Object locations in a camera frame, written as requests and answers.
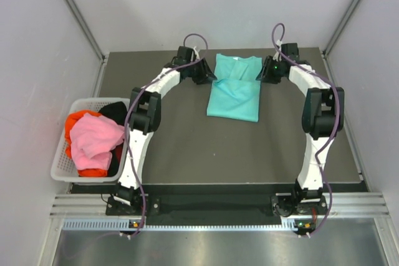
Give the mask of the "teal t shirt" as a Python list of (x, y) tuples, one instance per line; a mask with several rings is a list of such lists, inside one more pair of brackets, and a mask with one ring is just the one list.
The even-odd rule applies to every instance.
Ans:
[(221, 118), (257, 122), (261, 83), (256, 80), (262, 59), (216, 55), (214, 74), (206, 114)]

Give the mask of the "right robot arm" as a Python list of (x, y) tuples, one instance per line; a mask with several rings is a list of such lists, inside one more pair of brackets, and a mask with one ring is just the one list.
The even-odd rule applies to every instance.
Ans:
[(278, 84), (283, 78), (305, 97), (301, 125), (306, 137), (302, 169), (296, 179), (291, 206), (303, 214), (322, 200), (323, 171), (328, 152), (344, 125), (345, 92), (300, 60), (296, 43), (276, 42), (276, 53), (267, 56), (257, 81)]

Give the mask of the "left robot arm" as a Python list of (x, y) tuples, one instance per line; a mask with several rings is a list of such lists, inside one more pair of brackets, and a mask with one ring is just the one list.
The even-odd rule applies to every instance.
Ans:
[(172, 88), (187, 78), (197, 85), (216, 80), (196, 47), (180, 46), (177, 55), (150, 83), (131, 92), (125, 122), (125, 163), (113, 196), (128, 214), (138, 212), (143, 204), (143, 164), (150, 140), (161, 123), (161, 101)]

